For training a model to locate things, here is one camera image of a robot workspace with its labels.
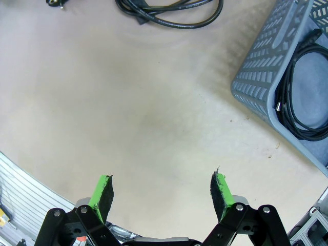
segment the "cable connector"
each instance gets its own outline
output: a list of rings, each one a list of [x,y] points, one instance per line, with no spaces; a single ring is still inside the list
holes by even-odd
[[[303,49],[308,45],[315,43],[315,41],[322,35],[322,30],[316,28],[312,30],[304,39],[303,42],[300,43],[299,48]]]

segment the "gray plastic basket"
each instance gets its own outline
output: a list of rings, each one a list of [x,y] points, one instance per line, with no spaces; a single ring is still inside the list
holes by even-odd
[[[298,140],[278,120],[275,90],[297,44],[320,27],[317,43],[328,48],[328,0],[278,0],[231,84],[233,96],[271,125],[327,177],[328,138]],[[312,127],[328,120],[328,61],[311,53],[296,64],[293,105],[297,117]]]

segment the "coiled black cable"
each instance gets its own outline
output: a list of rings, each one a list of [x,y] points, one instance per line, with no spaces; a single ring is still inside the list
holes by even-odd
[[[293,74],[296,62],[306,54],[319,53],[328,59],[328,49],[315,43],[321,34],[321,29],[315,29],[298,44],[276,90],[276,110],[280,122],[298,139],[308,141],[320,141],[328,137],[328,122],[318,128],[311,128],[296,117],[292,100]]]
[[[148,21],[166,27],[179,28],[179,29],[195,29],[195,28],[204,27],[212,23],[220,15],[223,8],[223,0],[219,0],[217,9],[208,19],[193,24],[182,24],[182,23],[169,22],[167,20],[157,18],[156,15],[167,11],[195,8],[207,4],[212,0],[198,0],[192,3],[188,3],[190,2],[190,0],[179,0],[176,3],[171,4],[169,6],[147,6],[147,7],[139,6],[138,4],[136,4],[135,0],[115,0],[115,1],[117,6],[120,8],[120,10],[122,10],[125,14],[141,17]]]

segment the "beige floor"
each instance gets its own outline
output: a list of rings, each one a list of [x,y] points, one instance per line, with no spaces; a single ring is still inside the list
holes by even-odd
[[[139,26],[114,0],[70,0],[65,11],[1,0],[1,151],[73,202],[113,174],[109,219],[146,236],[203,240],[218,166],[234,194],[273,204],[290,230],[328,182],[232,97],[272,7],[237,2],[185,31]],[[164,16],[201,19],[214,4]]]

